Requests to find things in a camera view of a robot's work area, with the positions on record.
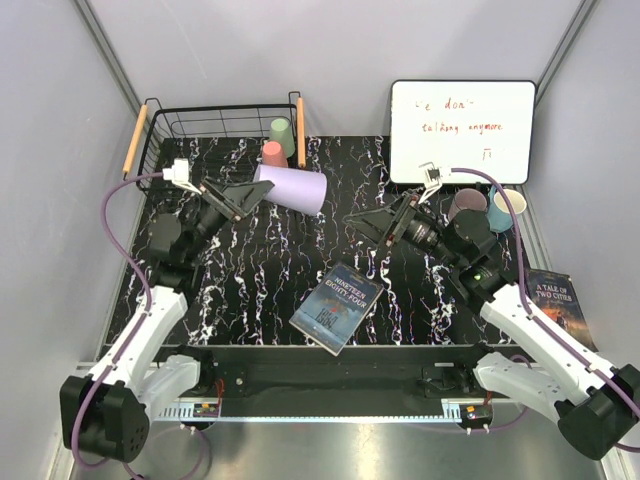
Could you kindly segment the purple plastic cup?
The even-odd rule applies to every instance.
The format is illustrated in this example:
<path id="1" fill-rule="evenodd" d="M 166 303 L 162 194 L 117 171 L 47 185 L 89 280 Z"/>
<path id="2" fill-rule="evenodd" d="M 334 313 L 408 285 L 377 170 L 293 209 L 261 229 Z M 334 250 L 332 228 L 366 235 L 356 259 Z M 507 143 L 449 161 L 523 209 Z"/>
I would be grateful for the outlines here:
<path id="1" fill-rule="evenodd" d="M 323 173 L 269 165 L 259 165 L 253 181 L 273 184 L 267 201 L 311 216 L 321 211 L 328 186 Z"/>

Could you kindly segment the pink ceramic mug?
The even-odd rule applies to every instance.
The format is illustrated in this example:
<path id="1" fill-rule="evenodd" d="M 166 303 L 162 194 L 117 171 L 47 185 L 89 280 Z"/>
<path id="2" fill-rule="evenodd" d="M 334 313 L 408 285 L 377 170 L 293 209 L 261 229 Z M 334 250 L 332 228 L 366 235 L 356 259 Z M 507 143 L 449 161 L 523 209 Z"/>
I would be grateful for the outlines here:
<path id="1" fill-rule="evenodd" d="M 487 198 L 481 191 L 473 188 L 461 189 L 452 199 L 447 218 L 448 221 L 451 222 L 460 211 L 473 210 L 486 212 L 487 207 Z"/>

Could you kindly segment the light blue mug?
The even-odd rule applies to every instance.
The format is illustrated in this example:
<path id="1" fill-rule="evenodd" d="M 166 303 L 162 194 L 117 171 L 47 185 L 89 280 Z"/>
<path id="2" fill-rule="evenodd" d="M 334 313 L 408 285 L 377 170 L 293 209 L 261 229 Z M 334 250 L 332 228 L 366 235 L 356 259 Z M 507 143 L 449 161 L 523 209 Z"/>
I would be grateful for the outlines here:
<path id="1" fill-rule="evenodd" d="M 525 197 L 512 189 L 505 189 L 504 192 L 511 203 L 514 213 L 516 215 L 522 214 L 527 208 Z M 509 207 L 495 186 L 489 192 L 487 219 L 490 230 L 495 233 L 503 233 L 514 225 Z"/>

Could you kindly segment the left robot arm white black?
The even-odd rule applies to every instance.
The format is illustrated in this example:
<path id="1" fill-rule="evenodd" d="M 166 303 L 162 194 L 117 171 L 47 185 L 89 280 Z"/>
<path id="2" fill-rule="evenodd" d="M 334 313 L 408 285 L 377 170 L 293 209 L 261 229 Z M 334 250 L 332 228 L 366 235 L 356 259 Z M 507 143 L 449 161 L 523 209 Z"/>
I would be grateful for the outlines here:
<path id="1" fill-rule="evenodd" d="M 141 281 L 144 297 L 104 357 L 83 377 L 68 377 L 60 389 L 63 442 L 78 463 L 83 454 L 101 462 L 133 461 L 150 425 L 180 394 L 208 394 L 216 372 L 209 355 L 191 349 L 171 355 L 148 371 L 164 340 L 198 295 L 199 261 L 227 223 L 248 217 L 273 189 L 269 180 L 221 184 L 207 178 L 197 189 L 199 211 L 188 221 L 160 214 L 149 228 L 151 275 Z"/>

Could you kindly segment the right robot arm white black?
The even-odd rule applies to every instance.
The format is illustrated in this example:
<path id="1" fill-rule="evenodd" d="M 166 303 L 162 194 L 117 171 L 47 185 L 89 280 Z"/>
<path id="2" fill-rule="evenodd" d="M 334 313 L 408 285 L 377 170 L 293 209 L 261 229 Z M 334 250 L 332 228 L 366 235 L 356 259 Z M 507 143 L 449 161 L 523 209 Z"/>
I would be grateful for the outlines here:
<path id="1" fill-rule="evenodd" d="M 539 371 L 488 347 L 454 371 L 466 396 L 482 390 L 505 395 L 557 425 L 580 454 L 601 460 L 639 423 L 639 371 L 617 367 L 582 345 L 550 319 L 504 269 L 497 239 L 484 213 L 463 210 L 446 226 L 403 195 L 382 208 L 347 215 L 347 225 L 371 241 L 393 247 L 404 241 L 449 268 L 457 303 L 505 332 Z"/>

